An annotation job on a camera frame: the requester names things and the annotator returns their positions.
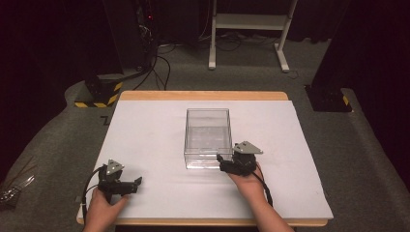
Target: black equipment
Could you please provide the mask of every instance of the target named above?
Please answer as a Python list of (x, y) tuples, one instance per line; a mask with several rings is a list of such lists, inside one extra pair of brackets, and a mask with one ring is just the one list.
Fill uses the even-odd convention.
[(134, 180), (133, 182), (121, 182), (120, 177), (123, 173), (124, 165), (120, 164), (117, 161), (112, 159), (108, 160), (108, 165), (103, 165), (97, 170), (95, 170), (87, 180), (85, 184), (84, 191), (82, 194), (81, 206), (82, 206), (82, 215), (84, 218), (84, 226), (85, 226), (85, 219), (87, 217), (87, 198), (86, 194), (87, 191), (91, 188), (88, 188), (88, 184), (91, 181), (91, 178), (99, 172), (99, 183), (97, 184), (100, 191), (102, 191), (105, 195), (105, 199), (108, 203), (111, 202), (112, 195), (120, 194), (126, 195), (131, 193), (136, 193), (138, 191), (138, 186), (142, 183), (142, 177)]
[(225, 160), (220, 154), (217, 154), (217, 160), (220, 163), (220, 171), (231, 173), (238, 176), (248, 176), (252, 174), (260, 181), (266, 192), (268, 203), (273, 206), (273, 200), (268, 186), (262, 178), (260, 178), (254, 171), (259, 168), (256, 163), (255, 154), (262, 154), (263, 151), (255, 147), (253, 144), (244, 141), (236, 143), (233, 147), (232, 160)]
[(121, 182), (120, 177), (124, 168), (120, 163), (110, 159), (108, 165), (103, 165), (99, 171), (99, 190), (101, 190), (107, 202), (111, 201), (112, 195), (130, 194), (138, 191), (138, 186), (141, 185), (142, 177), (139, 177), (133, 182)]

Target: wooden table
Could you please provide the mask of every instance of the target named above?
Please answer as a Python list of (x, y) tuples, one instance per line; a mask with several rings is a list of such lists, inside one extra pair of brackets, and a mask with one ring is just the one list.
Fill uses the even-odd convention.
[[(292, 101), (282, 92), (125, 91), (96, 168), (125, 165), (121, 181), (143, 177), (117, 225), (254, 226), (247, 202), (218, 169), (187, 169), (187, 108), (229, 108), (232, 141), (250, 141), (274, 207), (291, 226), (333, 218)], [(90, 187), (98, 182), (95, 177)], [(83, 222), (81, 211), (77, 221)]]

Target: white paper sheet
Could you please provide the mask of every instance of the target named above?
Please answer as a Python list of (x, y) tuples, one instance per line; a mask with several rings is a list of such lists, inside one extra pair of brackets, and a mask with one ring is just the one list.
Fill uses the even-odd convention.
[(225, 173), (186, 168), (188, 108), (229, 109), (232, 141), (264, 152), (256, 158), (283, 218), (333, 218), (292, 101), (119, 101), (96, 168), (113, 159), (121, 181), (143, 177), (119, 218), (252, 218)]

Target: hand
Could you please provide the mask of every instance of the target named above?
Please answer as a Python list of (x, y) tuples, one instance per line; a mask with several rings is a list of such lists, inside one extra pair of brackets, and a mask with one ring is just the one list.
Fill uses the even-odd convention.
[[(254, 173), (263, 180), (259, 163), (257, 163)], [(265, 200), (264, 188), (260, 181), (252, 174), (243, 177), (228, 173), (228, 176), (232, 179), (237, 186), (238, 191), (246, 198), (247, 201), (256, 199), (260, 200), (261, 198)]]
[[(263, 180), (259, 163), (254, 173)], [(229, 173), (228, 175), (236, 184), (238, 191), (248, 201), (260, 232), (293, 231), (278, 212), (268, 204), (262, 183), (255, 176), (250, 174), (243, 177)]]
[(110, 205), (106, 201), (103, 192), (98, 190), (98, 188), (94, 188), (93, 198), (91, 199), (83, 231), (103, 232), (114, 223), (120, 212), (127, 205), (129, 198), (129, 195), (124, 195), (115, 205)]

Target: transparent container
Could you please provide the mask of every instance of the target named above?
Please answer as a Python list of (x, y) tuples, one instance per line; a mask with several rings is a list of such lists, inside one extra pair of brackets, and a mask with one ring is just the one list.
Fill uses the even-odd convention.
[(187, 109), (185, 163), (187, 168), (219, 168), (217, 154), (232, 156), (229, 109)]

